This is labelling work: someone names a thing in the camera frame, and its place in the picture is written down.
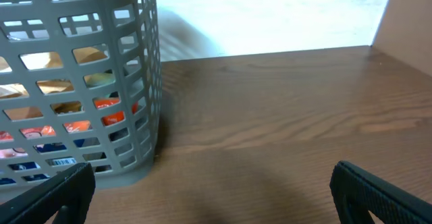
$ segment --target barcode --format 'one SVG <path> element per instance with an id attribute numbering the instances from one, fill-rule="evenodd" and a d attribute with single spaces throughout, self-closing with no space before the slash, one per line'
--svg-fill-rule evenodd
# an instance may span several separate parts
<path id="1" fill-rule="evenodd" d="M 53 165 L 68 165 L 68 164 L 75 164 L 76 161 L 74 158 L 68 158 L 68 159 L 55 159 L 53 160 Z"/>

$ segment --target white wall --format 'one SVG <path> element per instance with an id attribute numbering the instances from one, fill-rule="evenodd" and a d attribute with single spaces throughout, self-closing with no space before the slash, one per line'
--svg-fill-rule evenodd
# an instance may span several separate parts
<path id="1" fill-rule="evenodd" d="M 370 45 L 387 0 L 157 0 L 163 61 Z"/>

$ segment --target wooden tabletop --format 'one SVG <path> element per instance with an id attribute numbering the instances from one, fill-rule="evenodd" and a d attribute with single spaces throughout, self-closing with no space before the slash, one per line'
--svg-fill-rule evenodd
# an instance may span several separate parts
<path id="1" fill-rule="evenodd" d="M 432 78 L 352 47 L 163 64 L 158 156 L 86 223 L 337 223 L 349 160 L 432 202 Z"/>

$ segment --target red packaging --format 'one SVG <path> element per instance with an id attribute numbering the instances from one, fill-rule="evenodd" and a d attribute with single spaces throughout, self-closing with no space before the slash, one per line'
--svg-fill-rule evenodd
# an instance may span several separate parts
<path id="1" fill-rule="evenodd" d="M 98 109 L 108 107 L 114 104 L 117 104 L 119 102 L 119 99 L 97 99 L 95 100 L 95 106 Z M 135 113 L 138 109 L 138 103 L 134 103 L 132 105 L 132 113 Z M 112 115 L 108 115 L 102 118 L 102 122 L 105 126 L 112 125 L 113 123 L 121 122 L 124 120 L 124 113 L 123 111 L 114 113 Z"/>
<path id="2" fill-rule="evenodd" d="M 41 137 L 42 127 L 22 129 L 21 133 L 26 138 L 38 138 Z M 13 140 L 13 137 L 8 132 L 0 132 L 0 142 L 6 140 Z M 22 157 L 27 156 L 26 151 L 23 148 L 3 149 L 0 150 L 0 159 L 9 157 Z"/>
<path id="3" fill-rule="evenodd" d="M 64 124 L 67 132 L 81 132 L 86 131 L 90 127 L 89 120 L 84 121 L 77 121 L 77 122 L 71 122 L 71 123 L 65 123 Z M 45 126 L 41 131 L 43 136 L 55 136 L 55 131 L 51 126 Z"/>

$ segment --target wood grain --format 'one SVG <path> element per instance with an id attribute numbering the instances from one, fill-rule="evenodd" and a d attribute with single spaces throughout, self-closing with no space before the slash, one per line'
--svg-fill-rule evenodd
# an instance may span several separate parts
<path id="1" fill-rule="evenodd" d="M 404 130 L 165 157 L 137 184 L 97 192 L 86 223 L 337 223 L 341 159 L 432 202 L 431 140 Z"/>
<path id="2" fill-rule="evenodd" d="M 149 176 L 86 223 L 337 223 L 349 160 L 432 202 L 432 79 L 368 47 L 163 64 Z"/>
<path id="3" fill-rule="evenodd" d="M 369 47 L 164 63 L 163 81 L 172 153 L 432 122 L 432 79 Z"/>
<path id="4" fill-rule="evenodd" d="M 373 46 L 432 76 L 432 0 L 389 0 Z"/>

